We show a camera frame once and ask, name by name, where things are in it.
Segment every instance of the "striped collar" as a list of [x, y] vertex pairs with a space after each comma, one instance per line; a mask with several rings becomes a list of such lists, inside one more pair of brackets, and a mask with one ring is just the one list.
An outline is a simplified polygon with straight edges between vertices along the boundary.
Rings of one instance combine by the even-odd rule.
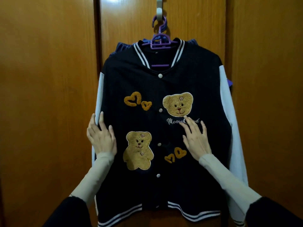
[[[185, 41], [180, 40], [180, 45], [177, 49], [176, 55], [174, 57], [172, 65], [170, 67], [173, 67], [179, 61], [179, 59], [183, 53], [184, 45], [185, 45]], [[142, 52], [140, 46], [138, 45], [138, 42], [134, 44], [134, 49], [136, 50], [136, 53], [137, 53], [138, 57], [140, 58], [142, 64], [150, 69], [150, 65], [149, 65], [144, 53]]]

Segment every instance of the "small brown heart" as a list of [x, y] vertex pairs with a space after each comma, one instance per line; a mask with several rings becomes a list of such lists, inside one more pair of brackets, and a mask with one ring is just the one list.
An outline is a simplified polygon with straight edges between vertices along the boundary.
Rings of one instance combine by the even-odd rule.
[[148, 109], [151, 108], [152, 102], [142, 101], [141, 106], [142, 106], [143, 110], [147, 111]]
[[[137, 97], [137, 103], [132, 103], [130, 100], [135, 101], [135, 97]], [[133, 92], [131, 96], [127, 96], [124, 98], [124, 103], [128, 106], [135, 107], [137, 104], [141, 104], [141, 94], [140, 92]]]
[[187, 154], [186, 150], [182, 150], [180, 147], [175, 148], [175, 155], [177, 159], [184, 157]]
[[174, 154], [170, 154], [169, 156], [165, 156], [164, 157], [164, 159], [166, 160], [166, 161], [168, 161], [169, 163], [174, 163], [175, 162], [175, 156], [174, 156]]

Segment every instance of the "bear face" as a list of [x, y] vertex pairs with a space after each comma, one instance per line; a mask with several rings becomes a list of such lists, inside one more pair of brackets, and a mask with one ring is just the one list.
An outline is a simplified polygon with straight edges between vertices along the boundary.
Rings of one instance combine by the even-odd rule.
[[154, 154], [149, 147], [152, 135], [149, 132], [131, 131], [126, 135], [128, 147], [123, 153], [123, 161], [129, 170], [146, 170], [151, 166]]
[[190, 113], [193, 101], [192, 94], [184, 92], [182, 94], [165, 96], [163, 98], [163, 106], [170, 115], [183, 117]]

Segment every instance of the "white hook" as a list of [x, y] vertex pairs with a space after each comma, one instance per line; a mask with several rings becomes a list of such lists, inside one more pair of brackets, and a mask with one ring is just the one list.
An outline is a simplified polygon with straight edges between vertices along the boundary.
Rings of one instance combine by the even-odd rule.
[[163, 0], [157, 0], [157, 21], [162, 20], [162, 3]]

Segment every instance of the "person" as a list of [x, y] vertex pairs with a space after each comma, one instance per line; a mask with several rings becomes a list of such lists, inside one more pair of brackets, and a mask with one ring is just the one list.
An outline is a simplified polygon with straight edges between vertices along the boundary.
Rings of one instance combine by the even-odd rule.
[[[192, 157], [199, 161], [207, 171], [218, 181], [237, 203], [246, 215], [249, 227], [256, 226], [303, 226], [303, 220], [295, 216], [283, 206], [262, 197], [250, 187], [235, 177], [211, 153], [207, 139], [207, 129], [201, 121], [202, 132], [190, 117], [184, 116], [185, 123], [180, 123], [186, 135], [183, 142]], [[100, 129], [95, 123], [95, 114], [92, 115], [87, 128], [87, 137], [96, 152], [96, 160], [80, 184], [70, 196], [62, 201], [58, 208], [48, 218], [43, 227], [53, 226], [92, 226], [88, 207], [105, 179], [117, 153], [117, 144], [113, 127], [107, 129], [104, 124], [103, 112], [99, 118]]]

